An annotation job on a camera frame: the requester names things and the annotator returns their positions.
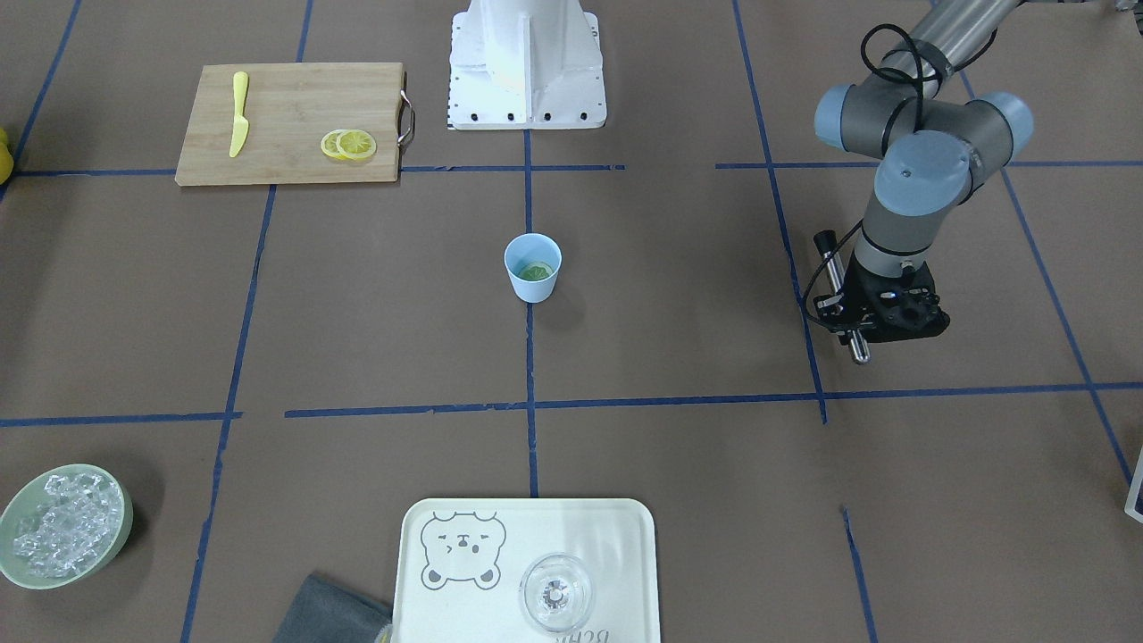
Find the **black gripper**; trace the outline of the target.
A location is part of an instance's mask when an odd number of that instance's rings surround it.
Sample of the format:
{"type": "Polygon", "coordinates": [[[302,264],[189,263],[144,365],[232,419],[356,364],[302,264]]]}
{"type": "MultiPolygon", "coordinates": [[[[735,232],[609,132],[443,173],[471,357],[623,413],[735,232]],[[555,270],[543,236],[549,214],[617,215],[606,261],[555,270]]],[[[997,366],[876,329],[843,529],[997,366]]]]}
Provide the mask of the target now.
{"type": "Polygon", "coordinates": [[[832,324],[831,333],[840,335],[845,345],[938,336],[940,294],[927,264],[901,278],[884,278],[852,263],[842,284],[842,296],[813,299],[813,316],[817,324],[832,324]]]}

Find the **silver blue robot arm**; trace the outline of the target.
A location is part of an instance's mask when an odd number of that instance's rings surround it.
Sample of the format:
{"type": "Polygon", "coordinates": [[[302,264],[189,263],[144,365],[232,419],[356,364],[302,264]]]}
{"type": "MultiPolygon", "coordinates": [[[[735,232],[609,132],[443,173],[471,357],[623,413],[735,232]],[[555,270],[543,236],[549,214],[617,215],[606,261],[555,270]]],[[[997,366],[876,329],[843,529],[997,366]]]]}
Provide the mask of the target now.
{"type": "Polygon", "coordinates": [[[813,115],[821,142],[877,160],[862,219],[838,238],[813,238],[831,289],[804,294],[804,318],[836,335],[855,363],[868,363],[877,343],[920,340],[943,333],[950,318],[927,256],[956,207],[1023,151],[1034,132],[1028,104],[992,91],[964,104],[940,101],[940,90],[980,61],[1015,1],[940,1],[914,29],[882,23],[897,43],[879,61],[861,58],[861,85],[830,88],[813,115]]]}

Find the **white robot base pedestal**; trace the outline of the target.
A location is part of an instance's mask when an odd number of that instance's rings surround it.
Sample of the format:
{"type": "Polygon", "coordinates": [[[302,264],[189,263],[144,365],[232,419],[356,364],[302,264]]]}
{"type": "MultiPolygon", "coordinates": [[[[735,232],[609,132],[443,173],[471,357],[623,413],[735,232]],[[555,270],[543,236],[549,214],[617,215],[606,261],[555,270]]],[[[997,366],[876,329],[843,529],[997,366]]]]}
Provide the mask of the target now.
{"type": "Polygon", "coordinates": [[[450,29],[451,130],[596,129],[608,119],[596,13],[580,1],[472,1],[450,29]]]}

